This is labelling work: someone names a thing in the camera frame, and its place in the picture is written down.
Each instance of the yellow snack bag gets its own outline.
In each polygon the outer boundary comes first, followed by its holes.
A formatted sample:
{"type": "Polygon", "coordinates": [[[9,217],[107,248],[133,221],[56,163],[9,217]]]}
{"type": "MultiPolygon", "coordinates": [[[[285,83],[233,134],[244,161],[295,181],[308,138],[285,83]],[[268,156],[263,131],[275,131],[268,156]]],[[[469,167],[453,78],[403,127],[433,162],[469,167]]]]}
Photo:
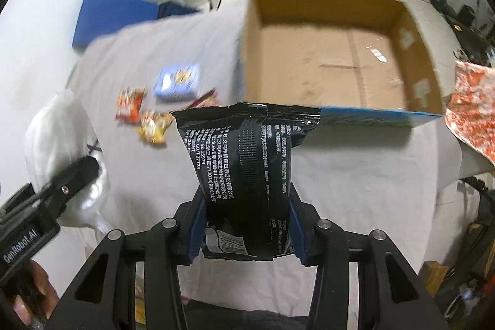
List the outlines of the yellow snack bag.
{"type": "Polygon", "coordinates": [[[165,144],[165,131],[174,121],[169,113],[145,111],[141,116],[141,126],[137,129],[142,141],[165,144]]]}

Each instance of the black snack bag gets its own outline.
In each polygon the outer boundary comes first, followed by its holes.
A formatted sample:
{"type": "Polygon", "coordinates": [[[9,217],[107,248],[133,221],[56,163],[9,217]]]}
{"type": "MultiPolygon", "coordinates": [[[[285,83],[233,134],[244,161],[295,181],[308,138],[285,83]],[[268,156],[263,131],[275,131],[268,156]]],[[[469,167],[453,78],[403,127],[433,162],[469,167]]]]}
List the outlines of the black snack bag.
{"type": "Polygon", "coordinates": [[[172,113],[204,192],[207,258],[272,260],[293,253],[291,148],[320,109],[237,103],[172,113]]]}

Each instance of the cardboard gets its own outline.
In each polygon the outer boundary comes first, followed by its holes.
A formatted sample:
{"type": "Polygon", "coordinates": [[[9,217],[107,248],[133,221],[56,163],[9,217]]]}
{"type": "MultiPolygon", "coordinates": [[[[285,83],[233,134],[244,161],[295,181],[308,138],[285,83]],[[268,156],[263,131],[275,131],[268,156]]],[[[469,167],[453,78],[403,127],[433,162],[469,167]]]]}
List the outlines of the cardboard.
{"type": "Polygon", "coordinates": [[[448,271],[449,266],[441,265],[435,261],[426,261],[423,263],[418,276],[430,295],[435,296],[448,271]]]}
{"type": "Polygon", "coordinates": [[[396,0],[250,0],[244,100],[322,107],[322,120],[417,126],[442,113],[414,19],[396,0]]]}

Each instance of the human hand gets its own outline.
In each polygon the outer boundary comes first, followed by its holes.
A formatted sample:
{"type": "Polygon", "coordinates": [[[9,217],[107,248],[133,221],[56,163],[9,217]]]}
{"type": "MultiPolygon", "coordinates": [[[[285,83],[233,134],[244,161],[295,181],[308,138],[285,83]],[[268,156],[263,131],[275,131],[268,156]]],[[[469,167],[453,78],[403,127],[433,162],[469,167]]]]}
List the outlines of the human hand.
{"type": "MultiPolygon", "coordinates": [[[[46,318],[49,319],[59,300],[57,292],[50,284],[46,271],[34,260],[29,262],[29,271],[33,275],[33,282],[36,288],[44,296],[43,306],[41,306],[41,308],[46,318]]],[[[31,309],[29,309],[19,295],[16,295],[14,299],[13,308],[17,313],[17,316],[19,316],[25,325],[29,326],[33,322],[33,313],[31,312],[31,309]]]]}

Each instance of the red snack packet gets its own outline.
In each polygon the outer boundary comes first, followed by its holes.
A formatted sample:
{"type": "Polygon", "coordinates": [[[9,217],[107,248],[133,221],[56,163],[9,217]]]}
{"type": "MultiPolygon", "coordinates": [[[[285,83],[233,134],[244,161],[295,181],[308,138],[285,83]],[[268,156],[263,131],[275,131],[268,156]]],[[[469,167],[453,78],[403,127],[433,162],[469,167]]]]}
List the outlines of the red snack packet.
{"type": "Polygon", "coordinates": [[[127,88],[117,98],[116,119],[125,122],[139,123],[139,110],[144,98],[144,88],[127,88]]]}
{"type": "Polygon", "coordinates": [[[218,107],[218,100],[216,98],[216,89],[210,90],[208,93],[203,94],[200,98],[197,98],[192,103],[186,106],[185,109],[199,108],[199,107],[218,107]]]}

